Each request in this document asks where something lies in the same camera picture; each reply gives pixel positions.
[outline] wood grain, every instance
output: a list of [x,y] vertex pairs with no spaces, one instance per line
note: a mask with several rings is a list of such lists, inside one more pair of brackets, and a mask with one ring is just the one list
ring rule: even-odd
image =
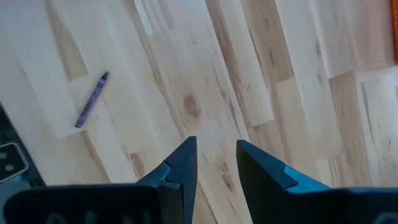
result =
[[135,182],[196,135],[195,223],[250,223],[238,139],[332,187],[398,184],[389,7],[5,0],[0,103],[48,185]]

